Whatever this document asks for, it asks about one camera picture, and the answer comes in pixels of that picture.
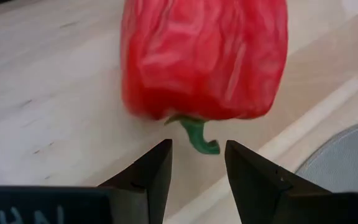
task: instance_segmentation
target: green stem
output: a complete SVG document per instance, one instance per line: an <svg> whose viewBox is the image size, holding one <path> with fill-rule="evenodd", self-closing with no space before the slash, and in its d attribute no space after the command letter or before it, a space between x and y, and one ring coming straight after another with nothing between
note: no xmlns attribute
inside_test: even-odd
<svg viewBox="0 0 358 224"><path fill-rule="evenodd" d="M186 129L187 135L193 147L202 154L216 155L220 153L219 144L216 140L206 142L204 139L204 124L201 119L187 116L173 116L166 123L179 121Z"/></svg>

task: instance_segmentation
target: red bell pepper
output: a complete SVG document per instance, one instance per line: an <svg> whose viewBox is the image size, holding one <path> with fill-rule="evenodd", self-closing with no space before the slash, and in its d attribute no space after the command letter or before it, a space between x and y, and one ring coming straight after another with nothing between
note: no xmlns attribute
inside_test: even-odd
<svg viewBox="0 0 358 224"><path fill-rule="evenodd" d="M252 119L271 108L287 59L285 0L127 0L122 97L137 116L180 114L194 147L204 122Z"/></svg>

